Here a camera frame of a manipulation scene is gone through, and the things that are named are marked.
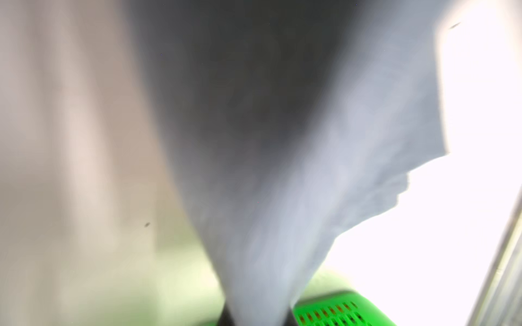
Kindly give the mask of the grey t-shirt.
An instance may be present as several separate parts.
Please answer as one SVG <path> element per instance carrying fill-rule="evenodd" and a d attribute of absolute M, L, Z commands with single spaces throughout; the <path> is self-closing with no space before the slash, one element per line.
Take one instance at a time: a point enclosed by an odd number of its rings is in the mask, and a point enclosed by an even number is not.
<path fill-rule="evenodd" d="M 284 325 L 335 239 L 445 154 L 447 1 L 125 1 L 175 187 L 234 325 Z"/>

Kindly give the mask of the green plastic basket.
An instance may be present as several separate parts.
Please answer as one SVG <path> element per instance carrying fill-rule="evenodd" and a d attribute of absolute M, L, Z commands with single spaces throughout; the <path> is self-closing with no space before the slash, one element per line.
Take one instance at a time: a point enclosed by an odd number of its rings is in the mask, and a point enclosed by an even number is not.
<path fill-rule="evenodd" d="M 347 291 L 301 302 L 293 309 L 298 325 L 395 326 L 370 300 Z"/>

